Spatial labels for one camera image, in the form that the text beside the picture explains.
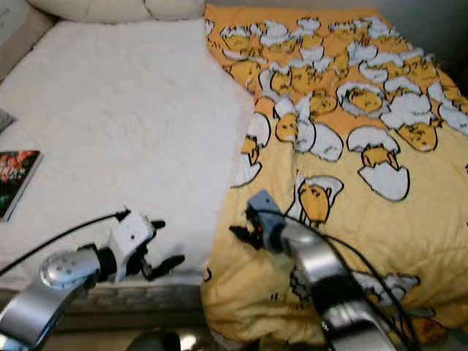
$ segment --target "book cover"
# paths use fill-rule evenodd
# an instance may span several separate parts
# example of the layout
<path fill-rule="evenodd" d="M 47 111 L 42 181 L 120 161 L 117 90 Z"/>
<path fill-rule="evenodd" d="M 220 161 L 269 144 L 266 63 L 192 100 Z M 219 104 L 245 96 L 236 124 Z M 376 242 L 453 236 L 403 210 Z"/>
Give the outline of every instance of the book cover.
<path fill-rule="evenodd" d="M 0 219 L 8 221 L 42 159 L 39 151 L 0 152 Z"/>

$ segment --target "silver robot arm segment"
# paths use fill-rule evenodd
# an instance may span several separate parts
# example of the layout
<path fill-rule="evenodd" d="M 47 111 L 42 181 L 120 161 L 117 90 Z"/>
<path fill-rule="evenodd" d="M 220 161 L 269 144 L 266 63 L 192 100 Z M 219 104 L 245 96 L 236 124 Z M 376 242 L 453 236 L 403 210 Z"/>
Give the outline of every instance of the silver robot arm segment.
<path fill-rule="evenodd" d="M 108 246 L 97 249 L 90 244 L 50 256 L 39 276 L 1 312 L 0 350 L 40 349 L 73 297 L 97 282 L 119 283 L 139 272 L 153 280 L 181 264 L 183 255 L 170 257 L 156 268 L 145 261 L 146 244 L 164 226 L 163 221 L 150 222 L 130 212 L 112 231 Z"/>
<path fill-rule="evenodd" d="M 280 213 L 263 190 L 250 199 L 246 211 L 255 228 L 253 236 L 238 227 L 231 230 L 246 242 L 250 235 L 256 249 L 264 247 L 293 259 L 322 319 L 325 338 L 336 351 L 396 350 L 339 253 L 319 232 Z"/>

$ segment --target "wire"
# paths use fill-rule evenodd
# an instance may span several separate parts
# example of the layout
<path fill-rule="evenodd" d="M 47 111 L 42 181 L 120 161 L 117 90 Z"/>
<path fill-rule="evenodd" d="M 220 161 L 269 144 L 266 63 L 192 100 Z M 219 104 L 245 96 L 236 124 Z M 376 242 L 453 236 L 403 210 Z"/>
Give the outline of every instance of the wire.
<path fill-rule="evenodd" d="M 127 214 L 130 213 L 130 210 L 125 210 L 125 211 L 119 211 L 119 212 L 115 212 L 113 214 L 108 214 L 106 216 L 101 216 L 101 217 L 97 217 L 95 219 L 92 219 L 90 221 L 87 221 L 87 222 L 84 222 L 82 224 L 79 224 L 71 229 L 68 229 L 67 231 L 61 233 L 61 234 L 58 234 L 56 236 L 54 236 L 53 238 L 43 242 L 42 244 L 40 244 L 39 246 L 36 246 L 34 249 L 28 251 L 27 253 L 25 253 L 24 255 L 20 256 L 19 258 L 17 258 L 16 260 L 14 260 L 13 262 L 11 262 L 10 264 L 6 265 L 5 267 L 3 267 L 1 270 L 0 270 L 0 276 L 3 276 L 4 274 L 6 274 L 7 272 L 11 271 L 14 267 L 16 267 L 17 265 L 19 265 L 20 263 L 22 263 L 24 260 L 30 258 L 30 256 L 32 256 L 33 254 L 35 254 L 36 252 L 44 249 L 46 246 L 49 246 L 51 245 L 52 243 L 56 242 L 58 239 L 61 239 L 81 228 L 84 228 L 84 227 L 87 227 L 89 225 L 92 225 L 94 223 L 97 223 L 97 222 L 101 222 L 101 221 L 105 221 L 106 219 L 110 219 L 110 218 L 117 218 L 117 220 L 121 220 L 123 218 L 125 218 L 125 216 Z"/>
<path fill-rule="evenodd" d="M 281 213 L 279 211 L 256 210 L 256 212 L 257 213 L 266 213 L 266 214 L 276 214 L 277 216 L 282 216 L 283 218 L 288 218 L 288 219 L 290 219 L 290 220 L 292 220 L 292 221 L 294 221 L 294 222 L 296 222 L 296 223 L 298 223 L 298 224 L 300 224 L 300 225 L 302 225 L 304 227 L 307 227 L 304 223 L 300 222 L 298 219 L 293 218 L 291 216 L 288 216 L 286 214 L 283 214 L 283 213 Z M 364 265 L 366 265 L 366 267 L 371 271 L 371 273 L 375 277 L 375 279 L 377 279 L 379 284 L 382 285 L 383 290 L 387 293 L 388 297 L 392 300 L 393 305 L 396 307 L 398 313 L 401 315 L 401 317 L 403 318 L 403 320 L 407 324 L 407 327 L 409 328 L 409 331 L 410 331 L 409 333 L 411 334 L 411 339 L 409 339 L 401 331 L 398 331 L 396 326 L 395 326 L 395 330 L 394 330 L 392 328 L 392 325 L 394 326 L 394 324 L 378 309 L 378 307 L 376 307 L 373 303 L 371 303 L 371 301 L 367 301 L 367 302 L 372 307 L 374 307 L 373 309 L 375 311 L 378 311 L 377 314 L 379 315 L 379 317 L 382 318 L 382 316 L 385 316 L 385 318 L 383 318 L 383 320 L 389 325 L 389 327 L 392 329 L 392 331 L 398 335 L 398 337 L 401 339 L 402 342 L 408 343 L 408 345 L 406 345 L 407 347 L 410 347 L 411 350 L 419 350 L 420 345 L 419 345 L 418 335 L 416 334 L 415 326 L 412 324 L 412 321 L 411 321 L 410 317 L 405 312 L 405 310 L 403 309 L 403 306 L 400 304 L 398 299 L 392 293 L 392 291 L 388 287 L 387 283 L 385 283 L 384 279 L 382 278 L 382 275 L 369 262 L 369 260 L 367 260 L 367 258 L 359 250 L 357 250 L 354 246 L 347 243 L 346 241 L 338 239 L 338 238 L 336 238 L 336 237 L 334 237 L 332 235 L 323 234 L 323 233 L 319 232 L 318 230 L 314 230 L 314 233 L 318 234 L 324 240 L 326 240 L 335 250 L 336 250 L 336 247 L 332 243 L 330 243 L 330 240 L 335 241 L 335 242 L 345 246 L 347 249 L 351 250 L 354 254 L 356 254 L 359 257 L 359 259 L 364 263 Z"/>

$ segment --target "white bedsheet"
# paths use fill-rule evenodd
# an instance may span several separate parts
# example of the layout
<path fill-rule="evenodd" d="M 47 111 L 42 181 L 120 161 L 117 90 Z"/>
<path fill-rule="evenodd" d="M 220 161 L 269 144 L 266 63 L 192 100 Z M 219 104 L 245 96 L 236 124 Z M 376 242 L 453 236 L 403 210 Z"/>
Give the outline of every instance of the white bedsheet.
<path fill-rule="evenodd" d="M 0 85 L 18 121 L 0 151 L 45 155 L 11 220 L 0 266 L 47 238 L 124 205 L 164 219 L 157 263 L 186 262 L 160 284 L 197 284 L 230 183 L 250 96 L 205 48 L 203 20 L 117 26 L 61 22 Z M 57 249 L 103 244 L 115 222 L 58 242 L 0 279 L 21 288 Z"/>

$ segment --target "yellow blanket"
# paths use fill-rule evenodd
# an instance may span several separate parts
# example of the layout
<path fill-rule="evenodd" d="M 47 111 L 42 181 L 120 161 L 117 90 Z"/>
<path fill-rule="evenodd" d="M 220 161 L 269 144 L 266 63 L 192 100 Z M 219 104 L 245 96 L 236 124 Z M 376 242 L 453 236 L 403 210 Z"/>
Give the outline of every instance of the yellow blanket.
<path fill-rule="evenodd" d="M 248 227 L 246 202 L 261 189 L 361 251 L 422 341 L 466 323 L 468 99 L 453 81 L 372 10 L 208 5 L 205 29 L 255 102 L 202 284 L 211 328 L 236 341 L 322 341 L 293 263 L 228 229 Z M 371 298 L 390 305 L 340 251 Z"/>

